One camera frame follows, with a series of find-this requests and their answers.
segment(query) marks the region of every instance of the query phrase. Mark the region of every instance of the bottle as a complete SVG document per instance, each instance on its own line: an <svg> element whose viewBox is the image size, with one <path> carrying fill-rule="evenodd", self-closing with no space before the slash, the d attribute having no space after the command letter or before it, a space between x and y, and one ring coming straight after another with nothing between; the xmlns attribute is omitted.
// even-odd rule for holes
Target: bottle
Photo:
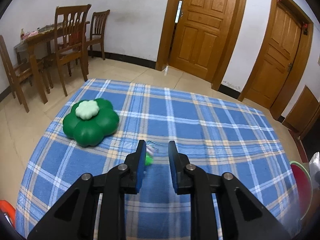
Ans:
<svg viewBox="0 0 320 240"><path fill-rule="evenodd" d="M24 36L24 31L23 29L21 29L21 33L20 33L20 41L22 41L22 37Z"/></svg>

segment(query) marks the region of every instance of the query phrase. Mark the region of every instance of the small green toy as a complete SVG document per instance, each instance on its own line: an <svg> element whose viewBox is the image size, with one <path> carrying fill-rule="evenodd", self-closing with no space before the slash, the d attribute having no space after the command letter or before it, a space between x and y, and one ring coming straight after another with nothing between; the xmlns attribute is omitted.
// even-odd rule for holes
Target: small green toy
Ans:
<svg viewBox="0 0 320 240"><path fill-rule="evenodd" d="M80 146L96 146L105 136L117 130L119 116L108 100L82 100L73 105L62 124L65 135L76 140Z"/></svg>
<svg viewBox="0 0 320 240"><path fill-rule="evenodd" d="M153 163L153 148L147 145L146 161L144 165L149 166Z"/></svg>

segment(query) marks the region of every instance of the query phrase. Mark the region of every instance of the blue plaid blanket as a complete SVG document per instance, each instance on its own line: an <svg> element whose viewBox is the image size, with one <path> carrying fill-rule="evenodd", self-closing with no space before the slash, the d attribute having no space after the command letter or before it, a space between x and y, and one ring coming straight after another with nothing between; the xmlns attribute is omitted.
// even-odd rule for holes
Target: blue plaid blanket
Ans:
<svg viewBox="0 0 320 240"><path fill-rule="evenodd" d="M82 148L65 136L62 120L74 103L95 98L112 102L119 127L96 147ZM27 236L81 174L95 176L123 163L139 139L152 147L154 163L146 168L140 193L126 195L127 239L190 237L190 198L174 193L167 153L170 140L205 171L233 173L292 236L300 231L296 182L261 111L194 93L101 79L88 80L75 93L37 144L19 191L17 231Z"/></svg>

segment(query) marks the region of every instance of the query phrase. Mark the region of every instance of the wooden chair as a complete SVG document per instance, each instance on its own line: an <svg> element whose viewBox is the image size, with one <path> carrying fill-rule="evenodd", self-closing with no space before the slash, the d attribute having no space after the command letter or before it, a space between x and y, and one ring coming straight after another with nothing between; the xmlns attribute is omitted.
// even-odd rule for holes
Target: wooden chair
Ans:
<svg viewBox="0 0 320 240"><path fill-rule="evenodd" d="M60 82L65 96L68 95L63 78L62 66L67 64L71 76L70 63L80 59L81 71L84 81L87 81L88 70L84 62L85 45L85 22L91 4L80 6L57 7L54 20L54 48L55 53L44 58L45 64L56 62ZM62 43L58 43L58 16L63 15L62 22Z"/></svg>
<svg viewBox="0 0 320 240"><path fill-rule="evenodd" d="M104 11L104 12L94 12L92 14L91 19L91 27L90 27L90 39L87 40L87 46L90 46L90 53L91 57L92 55L92 45L99 44L101 46L101 53L102 53L102 59L105 60L104 55L104 30L106 27L106 21L107 17L110 13L110 10Z"/></svg>
<svg viewBox="0 0 320 240"><path fill-rule="evenodd" d="M0 55L1 55L2 62L3 62L5 73L7 75L8 81L9 81L9 85L11 88L11 93L13 95L13 98L16 98L15 97L15 92L16 92L19 103L23 104L26 112L28 113L29 108L28 108L26 98L24 97L24 94L22 92L20 84L24 80L29 79L30 76L32 76L31 65L29 62L27 62L26 59L24 59L24 61L20 65L18 65L16 67L12 66L12 62L10 60L10 57L9 57L9 54L7 51L7 47L4 43L4 39L3 39L2 35L0 35ZM47 93L49 94L50 89L48 87L47 80L44 76L43 62L42 62L42 60L37 60L37 63L38 63L39 72L42 76L44 86L47 90Z"/></svg>

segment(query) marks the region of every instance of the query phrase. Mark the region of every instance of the plastic bag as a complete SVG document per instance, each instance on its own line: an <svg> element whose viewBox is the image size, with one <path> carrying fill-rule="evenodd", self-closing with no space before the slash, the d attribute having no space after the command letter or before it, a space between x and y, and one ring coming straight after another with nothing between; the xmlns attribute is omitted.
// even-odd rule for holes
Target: plastic bag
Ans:
<svg viewBox="0 0 320 240"><path fill-rule="evenodd" d="M316 173L320 171L320 153L317 152L313 155L309 162L309 168L310 168L310 177L311 177L311 183L312 188L319 188L319 183L316 181Z"/></svg>

